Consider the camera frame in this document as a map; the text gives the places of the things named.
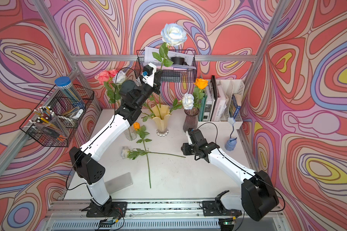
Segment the pink artificial rose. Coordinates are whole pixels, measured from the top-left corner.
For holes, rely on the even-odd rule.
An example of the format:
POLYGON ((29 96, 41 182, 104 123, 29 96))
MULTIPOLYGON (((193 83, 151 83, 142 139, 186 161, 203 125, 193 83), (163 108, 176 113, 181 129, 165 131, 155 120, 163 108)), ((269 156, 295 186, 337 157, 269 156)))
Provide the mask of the pink artificial rose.
POLYGON ((110 78, 114 78, 114 77, 117 76, 118 71, 117 71, 116 69, 109 70, 109 71, 108 71, 108 74, 109 74, 109 77, 110 77, 110 78))
POLYGON ((107 97, 109 97, 109 103, 116 108, 116 102, 120 99, 119 85, 113 82, 113 78, 109 77, 109 70, 104 70, 97 74, 94 78, 106 89, 107 97))

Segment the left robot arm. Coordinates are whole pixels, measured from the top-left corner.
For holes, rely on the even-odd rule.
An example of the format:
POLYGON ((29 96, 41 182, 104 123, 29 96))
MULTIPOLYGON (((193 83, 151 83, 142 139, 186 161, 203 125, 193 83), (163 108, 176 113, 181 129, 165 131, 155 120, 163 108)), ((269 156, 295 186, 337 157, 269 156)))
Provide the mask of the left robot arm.
POLYGON ((133 80, 126 80, 119 90, 121 105, 110 121, 87 143, 69 151, 72 168, 85 181, 96 206, 103 207, 111 202, 104 183, 106 169, 99 160, 108 147, 137 121, 147 99, 153 93, 160 94, 162 75, 162 70, 154 71, 146 66, 139 75, 140 86, 133 80))

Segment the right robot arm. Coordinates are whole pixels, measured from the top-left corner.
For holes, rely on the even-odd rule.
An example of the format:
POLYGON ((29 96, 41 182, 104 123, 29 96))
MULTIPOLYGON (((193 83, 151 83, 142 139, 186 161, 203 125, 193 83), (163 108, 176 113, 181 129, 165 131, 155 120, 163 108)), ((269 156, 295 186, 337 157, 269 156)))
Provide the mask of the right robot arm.
POLYGON ((226 154, 215 142, 208 143, 199 129, 186 132, 188 142, 181 151, 185 156, 203 159, 226 173, 241 188, 241 194, 225 190, 215 197, 214 210, 225 214, 232 210, 244 211, 254 221, 260 221, 278 204, 279 199, 270 176, 263 170, 250 169, 226 154))

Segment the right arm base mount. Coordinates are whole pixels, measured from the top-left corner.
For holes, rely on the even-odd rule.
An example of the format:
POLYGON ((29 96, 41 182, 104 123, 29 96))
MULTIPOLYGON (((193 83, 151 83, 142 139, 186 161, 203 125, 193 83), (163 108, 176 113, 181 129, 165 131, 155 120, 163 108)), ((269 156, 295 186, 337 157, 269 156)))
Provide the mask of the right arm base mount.
POLYGON ((205 217, 232 216, 237 218, 243 215, 241 210, 225 209, 225 207, 217 201, 202 201, 199 205, 205 217))

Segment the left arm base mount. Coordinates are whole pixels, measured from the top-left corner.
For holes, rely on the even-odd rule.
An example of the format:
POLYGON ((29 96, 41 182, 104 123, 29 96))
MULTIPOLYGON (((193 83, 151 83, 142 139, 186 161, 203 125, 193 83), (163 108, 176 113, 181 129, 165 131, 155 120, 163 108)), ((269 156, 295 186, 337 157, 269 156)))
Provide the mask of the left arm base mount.
POLYGON ((119 217, 125 216, 127 211, 127 202, 113 201, 110 197, 104 205, 101 205, 91 199, 88 207, 82 209, 87 212, 88 218, 102 218, 102 217, 119 217))

